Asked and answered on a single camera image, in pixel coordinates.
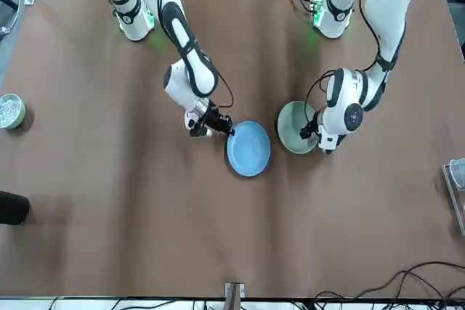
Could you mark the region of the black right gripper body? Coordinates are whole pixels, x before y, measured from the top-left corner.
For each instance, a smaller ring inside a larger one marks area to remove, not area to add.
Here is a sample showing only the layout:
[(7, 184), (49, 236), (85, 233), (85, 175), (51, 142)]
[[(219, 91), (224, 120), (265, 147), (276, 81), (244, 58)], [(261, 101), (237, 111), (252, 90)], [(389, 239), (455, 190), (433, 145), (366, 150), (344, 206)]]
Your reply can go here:
[(214, 103), (209, 103), (206, 113), (203, 116), (203, 122), (209, 128), (222, 128), (225, 125), (223, 115), (219, 112), (219, 108)]

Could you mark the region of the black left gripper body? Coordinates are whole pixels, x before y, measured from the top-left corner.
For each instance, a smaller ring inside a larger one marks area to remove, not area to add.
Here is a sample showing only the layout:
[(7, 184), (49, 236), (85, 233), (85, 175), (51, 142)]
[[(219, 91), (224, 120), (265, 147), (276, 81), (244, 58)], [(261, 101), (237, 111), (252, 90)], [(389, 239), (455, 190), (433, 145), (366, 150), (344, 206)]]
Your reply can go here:
[(314, 113), (312, 120), (308, 123), (308, 136), (320, 137), (319, 124), (318, 124), (318, 113)]

